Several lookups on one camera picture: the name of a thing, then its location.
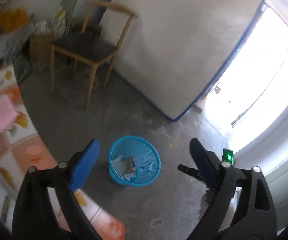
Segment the yellow snack packet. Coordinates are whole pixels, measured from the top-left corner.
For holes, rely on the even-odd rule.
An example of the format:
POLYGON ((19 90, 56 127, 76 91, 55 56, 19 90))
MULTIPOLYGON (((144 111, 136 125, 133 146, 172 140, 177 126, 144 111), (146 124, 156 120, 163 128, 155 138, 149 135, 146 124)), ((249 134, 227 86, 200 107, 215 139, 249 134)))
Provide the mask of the yellow snack packet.
POLYGON ((124 174, 123 177, 126 180, 136 177, 136 168, 134 159, 132 157, 127 157, 123 159, 124 164, 124 174))

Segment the clear printed plastic wrapper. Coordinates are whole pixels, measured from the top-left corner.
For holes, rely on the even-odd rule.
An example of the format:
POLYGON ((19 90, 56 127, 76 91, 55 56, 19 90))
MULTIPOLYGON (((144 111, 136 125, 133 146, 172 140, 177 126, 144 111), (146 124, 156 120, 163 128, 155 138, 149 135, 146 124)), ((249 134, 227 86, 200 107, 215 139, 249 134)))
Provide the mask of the clear printed plastic wrapper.
POLYGON ((124 174, 123 156, 119 155, 112 160, 112 165, 116 173, 122 178, 124 174))

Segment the blue plastic waste basket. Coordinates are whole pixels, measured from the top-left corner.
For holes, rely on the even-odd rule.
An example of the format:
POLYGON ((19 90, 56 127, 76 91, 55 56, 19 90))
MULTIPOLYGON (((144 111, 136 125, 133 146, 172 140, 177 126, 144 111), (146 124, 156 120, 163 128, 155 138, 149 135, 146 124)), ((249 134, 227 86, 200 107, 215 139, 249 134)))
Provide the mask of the blue plastic waste basket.
POLYGON ((156 180, 161 170, 160 156, 153 145, 131 135, 112 144, 108 163, 111 179, 123 186, 147 186, 156 180))

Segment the patterned vinyl tablecloth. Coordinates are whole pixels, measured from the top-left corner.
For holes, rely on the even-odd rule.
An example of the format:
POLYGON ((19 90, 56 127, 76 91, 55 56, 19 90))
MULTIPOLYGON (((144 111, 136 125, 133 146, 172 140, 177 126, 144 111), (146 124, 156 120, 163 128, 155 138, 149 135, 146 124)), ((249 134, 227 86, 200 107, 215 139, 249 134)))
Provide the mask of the patterned vinyl tablecloth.
MULTIPOLYGON (((57 162, 38 135, 21 98, 12 65, 0 70, 0 97, 7 95, 18 112, 17 119, 0 132, 0 223, 12 232, 15 197, 30 166, 45 170, 57 162)), ((124 225, 108 214, 81 190, 84 182, 73 189, 78 204, 87 219, 103 239, 124 239, 124 225)), ((48 189, 55 216, 62 229, 69 230, 60 210, 54 189, 48 189)))

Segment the white mattress blue trim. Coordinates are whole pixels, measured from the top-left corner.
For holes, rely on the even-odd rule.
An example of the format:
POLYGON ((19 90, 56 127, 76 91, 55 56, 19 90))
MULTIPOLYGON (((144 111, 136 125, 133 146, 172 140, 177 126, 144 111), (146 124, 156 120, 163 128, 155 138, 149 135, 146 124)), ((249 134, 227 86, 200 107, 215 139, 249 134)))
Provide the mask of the white mattress blue trim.
POLYGON ((236 49, 263 0, 114 0, 138 13, 115 71, 179 120, 236 49))

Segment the wooden chair black seat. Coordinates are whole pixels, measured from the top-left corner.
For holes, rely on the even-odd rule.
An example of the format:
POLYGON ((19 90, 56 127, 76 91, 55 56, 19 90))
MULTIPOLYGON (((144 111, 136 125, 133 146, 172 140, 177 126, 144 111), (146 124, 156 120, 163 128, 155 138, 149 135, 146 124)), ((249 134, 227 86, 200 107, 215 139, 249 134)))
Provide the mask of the wooden chair black seat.
POLYGON ((84 109, 88 109, 92 88, 98 67, 109 61, 109 68, 105 77, 104 83, 107 84, 109 76, 113 69, 116 56, 119 53, 122 42, 126 36, 126 33, 130 27, 133 19, 138 18, 138 13, 129 9, 127 6, 120 3, 111 2, 108 0, 87 0, 89 9, 84 19, 82 29, 79 33, 70 34, 63 38, 54 40, 51 43, 51 55, 50 55, 50 80, 51 90, 55 90, 55 54, 61 53, 74 59, 73 71, 76 71, 77 63, 81 62, 91 68, 89 74, 88 88, 85 95, 84 109), (124 26, 124 29, 120 35, 120 38, 116 45, 113 45, 99 37, 94 37, 85 32, 89 16, 93 7, 103 7, 109 10, 117 11, 121 14, 128 15, 128 20, 124 26))

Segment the cardboard box on floor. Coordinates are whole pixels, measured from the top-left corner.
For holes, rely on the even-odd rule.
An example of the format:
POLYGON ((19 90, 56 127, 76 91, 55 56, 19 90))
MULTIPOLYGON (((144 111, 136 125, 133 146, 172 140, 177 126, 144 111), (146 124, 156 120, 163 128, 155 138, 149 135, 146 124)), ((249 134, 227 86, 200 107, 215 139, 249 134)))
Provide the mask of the cardboard box on floor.
POLYGON ((51 33, 34 35, 30 38, 30 61, 32 63, 50 62, 52 39, 51 33))

